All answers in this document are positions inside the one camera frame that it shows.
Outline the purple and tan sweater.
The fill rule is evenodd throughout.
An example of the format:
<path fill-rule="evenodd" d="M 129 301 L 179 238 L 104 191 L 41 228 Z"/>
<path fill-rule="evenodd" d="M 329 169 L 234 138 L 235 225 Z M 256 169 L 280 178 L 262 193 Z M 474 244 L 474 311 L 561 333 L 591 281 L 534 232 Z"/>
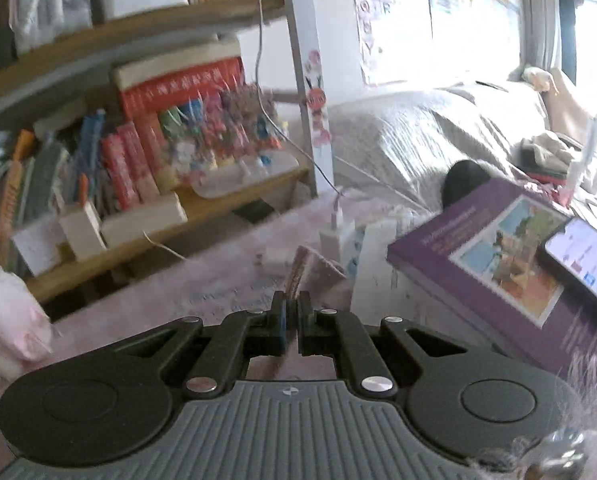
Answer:
<path fill-rule="evenodd" d="M 284 292 L 289 299 L 297 299 L 301 292 L 308 292 L 314 307 L 349 311 L 353 283 L 340 264 L 327 260 L 315 249 L 299 246 Z"/>

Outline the white charger plug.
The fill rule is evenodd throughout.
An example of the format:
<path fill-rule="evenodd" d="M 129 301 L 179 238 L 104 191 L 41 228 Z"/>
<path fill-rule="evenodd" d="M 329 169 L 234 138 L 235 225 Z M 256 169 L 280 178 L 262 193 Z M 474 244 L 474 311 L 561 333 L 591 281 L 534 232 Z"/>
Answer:
<path fill-rule="evenodd" d="M 356 222 L 347 217 L 341 200 L 343 193 L 338 192 L 332 206 L 327 226 L 319 231 L 321 255 L 344 266 L 355 249 Z"/>

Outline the purple hardcover book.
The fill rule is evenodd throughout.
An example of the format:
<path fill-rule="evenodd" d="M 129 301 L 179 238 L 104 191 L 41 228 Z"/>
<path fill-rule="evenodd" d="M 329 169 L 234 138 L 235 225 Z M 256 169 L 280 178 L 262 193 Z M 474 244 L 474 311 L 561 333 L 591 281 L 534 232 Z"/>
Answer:
<path fill-rule="evenodd" d="M 391 243 L 387 259 L 507 356 L 566 377 L 575 354 L 597 353 L 597 308 L 538 260 L 566 219 L 491 179 Z"/>

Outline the plastic covered sofa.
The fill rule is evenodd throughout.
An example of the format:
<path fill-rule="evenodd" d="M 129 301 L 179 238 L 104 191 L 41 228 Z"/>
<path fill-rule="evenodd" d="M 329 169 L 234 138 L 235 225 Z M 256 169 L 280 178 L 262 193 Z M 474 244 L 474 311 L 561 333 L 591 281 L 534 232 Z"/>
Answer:
<path fill-rule="evenodd" d="M 521 166 L 526 141 L 585 144 L 594 114 L 560 72 L 526 81 L 461 82 L 373 96 L 330 110 L 339 185 L 383 183 L 436 211 L 449 169 L 473 160 L 496 177 L 535 180 Z"/>

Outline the pink plush bunny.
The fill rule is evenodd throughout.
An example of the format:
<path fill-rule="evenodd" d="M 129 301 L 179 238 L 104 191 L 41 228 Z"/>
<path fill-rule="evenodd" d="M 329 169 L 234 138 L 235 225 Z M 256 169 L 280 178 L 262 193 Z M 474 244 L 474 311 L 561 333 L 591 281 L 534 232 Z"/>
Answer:
<path fill-rule="evenodd" d="M 28 364 L 52 353 L 50 318 L 15 274 L 0 266 L 0 394 Z"/>

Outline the red boxed book set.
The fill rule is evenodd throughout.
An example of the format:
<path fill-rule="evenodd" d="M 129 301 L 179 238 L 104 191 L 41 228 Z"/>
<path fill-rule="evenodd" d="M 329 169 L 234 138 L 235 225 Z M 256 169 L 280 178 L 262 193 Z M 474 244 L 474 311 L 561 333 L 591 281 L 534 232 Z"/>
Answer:
<path fill-rule="evenodd" d="M 125 121 L 113 140 L 143 198 L 199 180 L 248 150 L 233 101 L 244 84 L 240 44 L 214 41 L 116 68 Z"/>

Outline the wooden bookshelf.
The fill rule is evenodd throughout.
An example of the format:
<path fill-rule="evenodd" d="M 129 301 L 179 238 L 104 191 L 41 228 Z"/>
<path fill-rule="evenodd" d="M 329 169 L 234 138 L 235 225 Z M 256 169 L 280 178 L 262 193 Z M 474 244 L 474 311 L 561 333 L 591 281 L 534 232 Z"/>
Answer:
<path fill-rule="evenodd" d="M 332 159 L 313 0 L 137 0 L 0 68 L 0 266 L 40 302 Z"/>

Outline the smartphone with lit screen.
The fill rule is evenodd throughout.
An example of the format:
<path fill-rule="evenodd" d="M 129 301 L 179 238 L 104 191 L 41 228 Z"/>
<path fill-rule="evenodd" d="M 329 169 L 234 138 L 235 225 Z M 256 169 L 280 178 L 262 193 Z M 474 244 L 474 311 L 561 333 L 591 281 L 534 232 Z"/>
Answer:
<path fill-rule="evenodd" d="M 540 245 L 539 256 L 567 287 L 597 304 L 597 229 L 571 218 Z"/>

